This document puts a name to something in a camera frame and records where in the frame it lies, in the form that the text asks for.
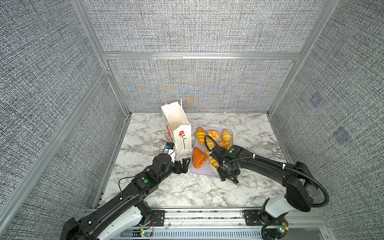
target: robotic arm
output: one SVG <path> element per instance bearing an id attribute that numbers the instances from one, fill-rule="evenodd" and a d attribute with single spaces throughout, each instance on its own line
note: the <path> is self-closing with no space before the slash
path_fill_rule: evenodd
<path id="1" fill-rule="evenodd" d="M 273 161 L 236 145 L 228 151 L 217 144 L 213 149 L 209 149 L 207 138 L 215 144 L 216 142 L 210 136 L 205 136 L 206 148 L 211 157 L 219 163 L 217 172 L 222 181 L 229 179 L 240 185 L 236 177 L 240 174 L 240 168 L 246 168 L 286 187 L 286 193 L 267 199 L 258 213 L 259 219 L 265 223 L 262 228 L 264 239 L 266 239 L 265 235 L 268 235 L 268 232 L 265 232 L 266 226 L 282 219 L 289 211 L 298 209 L 309 212 L 311 207 L 322 207 L 328 203 L 329 197 L 326 190 L 313 178 L 304 163 L 297 162 L 293 165 Z M 69 219 L 63 226 L 60 240 L 108 240 L 127 227 L 137 224 L 147 225 L 151 208 L 144 198 L 154 192 L 172 173 L 187 173 L 190 159 L 182 161 L 183 163 L 173 161 L 166 153 L 154 157 L 152 165 L 137 174 L 131 183 L 112 200 L 78 221 L 74 218 Z M 314 204 L 313 199 L 318 188 L 324 194 L 324 201 Z"/>

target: striped croissant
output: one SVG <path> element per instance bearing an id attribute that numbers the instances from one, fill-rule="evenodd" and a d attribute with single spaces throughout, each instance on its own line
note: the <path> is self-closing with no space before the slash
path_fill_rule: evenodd
<path id="1" fill-rule="evenodd" d="M 231 140 L 232 140 L 231 134 L 226 129 L 223 130 L 223 134 L 221 135 L 221 137 L 222 137 L 224 142 L 231 142 Z"/>
<path id="2" fill-rule="evenodd" d="M 207 135 L 207 133 L 201 127 L 199 127 L 199 129 L 196 132 L 196 137 L 197 137 L 197 140 L 199 141 L 201 146 L 204 145 L 204 136 L 205 135 Z"/>

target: flower stem print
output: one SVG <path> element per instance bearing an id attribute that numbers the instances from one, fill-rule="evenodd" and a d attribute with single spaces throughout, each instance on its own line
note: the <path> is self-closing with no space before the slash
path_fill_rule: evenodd
<path id="1" fill-rule="evenodd" d="M 184 144 L 184 149 L 185 149 L 185 142 L 184 142 L 184 140 L 186 140 L 187 138 L 184 138 L 185 137 L 184 131 L 180 131 L 179 132 L 179 136 L 183 139 L 183 144 Z"/>

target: paper bag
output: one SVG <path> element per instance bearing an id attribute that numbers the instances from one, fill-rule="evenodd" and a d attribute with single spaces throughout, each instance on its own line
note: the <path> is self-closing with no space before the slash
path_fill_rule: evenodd
<path id="1" fill-rule="evenodd" d="M 171 142 L 176 145 L 176 154 L 192 151 L 191 125 L 178 102 L 161 107 Z"/>

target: white paper bag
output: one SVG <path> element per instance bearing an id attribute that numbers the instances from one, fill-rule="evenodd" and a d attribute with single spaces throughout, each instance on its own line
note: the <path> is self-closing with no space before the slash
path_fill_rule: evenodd
<path id="1" fill-rule="evenodd" d="M 169 139 L 176 145 L 176 154 L 192 151 L 191 125 L 178 102 L 161 107 Z"/>

